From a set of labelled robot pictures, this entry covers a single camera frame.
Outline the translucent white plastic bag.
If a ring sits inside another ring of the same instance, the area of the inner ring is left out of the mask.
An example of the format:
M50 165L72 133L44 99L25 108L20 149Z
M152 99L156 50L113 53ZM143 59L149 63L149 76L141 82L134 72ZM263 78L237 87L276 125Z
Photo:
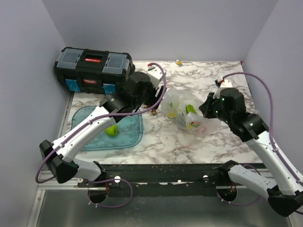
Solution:
M197 137L205 137L215 132L221 122L203 117L199 104L200 100L193 93L170 88L165 92L160 105L163 113L179 129Z

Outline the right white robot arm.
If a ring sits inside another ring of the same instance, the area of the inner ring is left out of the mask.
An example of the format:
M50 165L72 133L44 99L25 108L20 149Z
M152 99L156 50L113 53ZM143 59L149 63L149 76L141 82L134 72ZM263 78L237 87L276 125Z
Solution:
M288 217L303 205L303 175L290 163L270 136L270 128L257 114L248 113L243 94L236 88L210 92L199 107L207 119L219 119L246 143L262 160L273 179L246 169L235 161L220 167L218 181L223 185L239 183L263 198L280 216Z

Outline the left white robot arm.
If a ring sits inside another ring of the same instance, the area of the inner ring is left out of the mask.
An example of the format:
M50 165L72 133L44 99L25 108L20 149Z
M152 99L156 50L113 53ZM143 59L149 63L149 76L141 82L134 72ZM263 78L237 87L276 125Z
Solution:
M159 106L166 89L166 72L135 72L118 92L106 95L94 111L74 129L53 142L44 140L39 148L43 165L58 183L72 178L89 180L95 186L105 181L105 170L97 161L77 159L80 150L97 135L123 118L143 114Z

